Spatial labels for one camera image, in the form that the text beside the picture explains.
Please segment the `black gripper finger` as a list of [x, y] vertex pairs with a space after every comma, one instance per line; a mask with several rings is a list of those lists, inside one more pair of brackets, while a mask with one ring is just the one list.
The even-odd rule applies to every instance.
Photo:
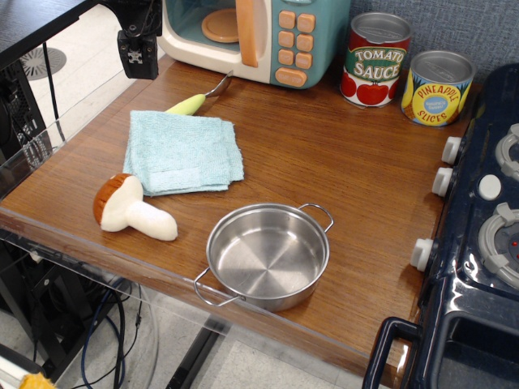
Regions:
[[157, 35], [128, 36], [118, 32], [118, 52], [128, 79], [155, 79], [158, 76]]

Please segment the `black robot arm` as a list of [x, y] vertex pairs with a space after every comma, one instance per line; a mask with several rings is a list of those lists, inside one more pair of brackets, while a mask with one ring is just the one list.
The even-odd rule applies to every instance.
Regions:
[[161, 1], [99, 1], [116, 16], [117, 47], [128, 79], [158, 76], [157, 38], [162, 35]]

